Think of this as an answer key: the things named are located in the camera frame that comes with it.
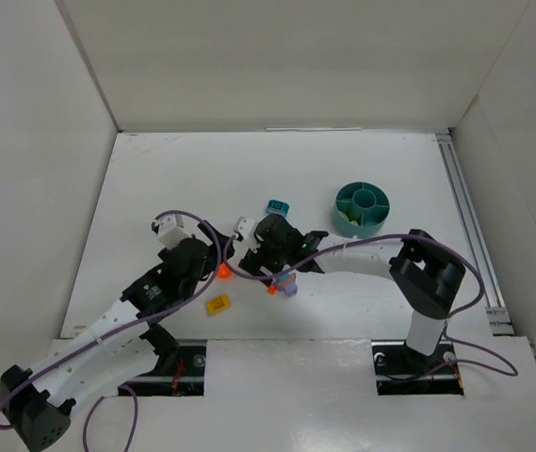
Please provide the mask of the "yellow lego brick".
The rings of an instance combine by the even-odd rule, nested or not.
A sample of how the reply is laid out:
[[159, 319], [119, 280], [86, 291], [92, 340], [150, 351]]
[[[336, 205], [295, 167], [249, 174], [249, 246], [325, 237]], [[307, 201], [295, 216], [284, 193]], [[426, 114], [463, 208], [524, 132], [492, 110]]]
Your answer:
[[209, 315], [220, 314], [228, 310], [231, 306], [232, 302], [230, 298], [225, 294], [210, 299], [205, 303], [205, 309]]

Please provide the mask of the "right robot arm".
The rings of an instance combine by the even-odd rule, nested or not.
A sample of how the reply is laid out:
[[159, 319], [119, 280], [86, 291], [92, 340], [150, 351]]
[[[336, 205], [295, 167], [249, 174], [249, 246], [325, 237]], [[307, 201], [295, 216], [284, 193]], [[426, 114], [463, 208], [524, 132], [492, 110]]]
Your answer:
[[455, 251], [422, 230], [352, 239], [323, 231], [302, 234], [270, 214], [260, 221], [240, 218], [235, 240], [248, 250], [238, 267], [266, 283], [290, 273], [350, 273], [395, 283], [413, 309], [405, 340], [424, 356], [434, 353], [459, 292], [467, 264]]

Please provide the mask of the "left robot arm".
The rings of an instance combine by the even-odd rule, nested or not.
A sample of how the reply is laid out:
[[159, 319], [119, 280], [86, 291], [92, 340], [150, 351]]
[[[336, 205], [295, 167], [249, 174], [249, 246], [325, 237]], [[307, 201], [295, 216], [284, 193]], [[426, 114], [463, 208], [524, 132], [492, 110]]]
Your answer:
[[153, 224], [160, 262], [130, 284], [100, 318], [55, 355], [0, 377], [0, 429], [12, 429], [29, 451], [44, 451], [93, 399], [128, 380], [170, 367], [178, 342], [161, 321], [189, 304], [233, 256], [228, 236], [206, 221], [206, 239], [185, 232], [181, 215]]

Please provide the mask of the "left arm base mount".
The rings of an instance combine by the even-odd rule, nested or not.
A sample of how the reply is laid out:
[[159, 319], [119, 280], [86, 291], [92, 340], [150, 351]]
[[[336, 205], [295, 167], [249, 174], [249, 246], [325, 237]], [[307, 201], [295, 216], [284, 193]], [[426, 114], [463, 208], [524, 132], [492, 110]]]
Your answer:
[[151, 371], [128, 380], [136, 396], [192, 397], [204, 395], [207, 341], [177, 340], [177, 350], [162, 353]]

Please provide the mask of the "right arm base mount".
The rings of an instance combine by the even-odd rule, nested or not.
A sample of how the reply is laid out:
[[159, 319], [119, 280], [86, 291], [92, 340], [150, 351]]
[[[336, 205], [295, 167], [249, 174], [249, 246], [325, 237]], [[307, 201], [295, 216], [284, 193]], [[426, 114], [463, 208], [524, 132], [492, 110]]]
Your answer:
[[425, 356], [403, 341], [373, 341], [376, 389], [379, 396], [462, 396], [462, 378], [449, 341]]

